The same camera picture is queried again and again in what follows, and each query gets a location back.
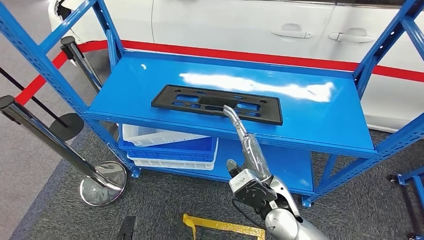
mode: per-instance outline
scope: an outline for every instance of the blue metal shelf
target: blue metal shelf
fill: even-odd
[[[260,143],[356,157],[374,155],[353,79],[344,72],[311,69],[301,74],[296,73],[298,70],[214,58],[125,52],[85,113],[115,123],[236,140],[236,131],[226,117],[155,108],[151,101],[166,84],[267,95],[280,99],[283,124],[243,121]]]
[[[262,151],[272,169],[272,174],[279,176],[292,193],[311,195],[314,193],[314,178],[311,153],[305,150],[261,145]],[[227,159],[234,159],[240,166],[244,162],[242,145],[238,140],[219,139],[213,170],[190,170],[161,167],[143,167],[144,169],[165,173],[180,174],[195,178],[228,182],[231,177],[226,168]]]
[[[66,81],[46,53],[92,8],[107,38],[112,74],[91,106]],[[257,133],[271,171],[290,190],[300,193],[304,206],[328,194],[424,137],[424,113],[386,140],[373,146],[361,109],[373,68],[396,40],[407,32],[424,58],[424,34],[414,20],[424,0],[406,0],[382,35],[353,72],[291,67],[124,49],[104,0],[84,0],[40,45],[25,32],[0,2],[0,32],[16,47],[109,149],[130,169],[140,168],[99,120],[172,131],[203,134],[222,139],[213,171],[155,169],[227,181],[224,161],[242,159],[237,135],[224,117],[151,107],[151,100],[166,84],[268,95],[280,99],[283,125],[244,121]],[[332,153],[320,184],[313,187],[310,151]],[[358,157],[331,175],[338,155]]]

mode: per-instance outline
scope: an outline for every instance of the black stanchion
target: black stanchion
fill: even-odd
[[[18,81],[16,81],[10,74],[8,74],[3,68],[0,67],[0,74],[2,74],[9,82],[15,85],[19,90],[23,91],[25,88]],[[67,113],[58,117],[50,109],[48,109],[42,102],[40,102],[35,96],[31,99],[48,113],[54,122],[50,125],[50,130],[63,141],[73,139],[77,134],[81,132],[84,127],[84,121],[76,113]]]
[[[66,54],[69,60],[74,60],[84,75],[87,77],[90,84],[93,86],[96,93],[100,92],[103,85],[97,76],[96,72],[90,65],[83,52],[78,48],[73,36],[66,36],[60,40],[62,46],[60,49]]]
[[[94,167],[10,95],[0,97],[0,112],[34,134],[86,175],[79,185],[79,194],[87,204],[104,206],[124,193],[127,171],[122,164],[106,161]]]

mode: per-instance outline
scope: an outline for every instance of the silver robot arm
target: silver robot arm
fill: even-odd
[[[244,155],[241,167],[229,159],[226,163],[234,198],[251,206],[265,220],[266,230],[277,240],[328,240],[314,225],[302,218],[283,181],[271,174],[254,134],[248,133],[234,109],[224,105]]]

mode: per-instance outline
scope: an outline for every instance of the car body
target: car body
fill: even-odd
[[[52,30],[82,1],[51,0]],[[402,4],[398,0],[377,0],[379,5],[325,0],[104,1],[123,40],[356,63]],[[61,14],[60,8],[68,12]],[[416,23],[423,28],[424,15]],[[106,39],[92,9],[67,34],[79,43]],[[379,64],[424,71],[406,33]],[[397,131],[424,112],[423,93],[424,79],[373,74],[361,100],[368,126]]]

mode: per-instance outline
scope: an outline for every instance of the red stripe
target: red stripe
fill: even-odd
[[[51,62],[57,69],[59,69],[66,60],[68,60],[66,54],[61,51]],[[16,102],[21,105],[26,104],[45,83],[46,80],[41,75],[38,75],[22,92],[19,93],[18,96],[16,96]]]
[[[303,57],[294,57],[294,56],[279,56],[279,55],[270,55],[270,54],[261,54],[261,53],[249,53],[249,52],[240,52],[240,51],[228,51],[228,50],[218,50],[218,49],[208,49],[200,47],[191,47],[191,46],[177,46],[177,45],[167,45],[159,43],[149,43],[149,42],[138,42],[138,41],[129,41],[122,40],[122,44],[125,48],[128,49],[138,49],[144,51],[154,51],[170,54],[183,54],[183,55],[192,55],[200,57],[209,57],[209,58],[220,58],[220,59],[230,59],[230,60],[239,60],[239,61],[248,61],[248,62],[259,62],[259,63],[268,63],[268,64],[279,64],[279,65],[289,65],[289,66],[300,66],[307,68],[318,68],[318,69],[331,69],[331,70],[340,70],[340,71],[354,71],[358,66],[356,62],[348,61],[333,61],[333,60],[323,60],[323,59],[312,59],[312,58],[303,58]],[[81,52],[90,52],[97,51],[108,48],[108,42],[106,40],[102,41],[90,41],[78,45]],[[67,58],[66,55],[61,52],[57,55],[52,61],[53,65],[56,68],[60,68]],[[415,82],[424,83],[424,72],[412,71],[399,69],[388,66],[377,65],[372,71],[373,74],[411,80]],[[16,101],[21,105],[26,104],[29,99],[36,94],[38,90],[44,85],[45,79],[38,75],[17,97]]]

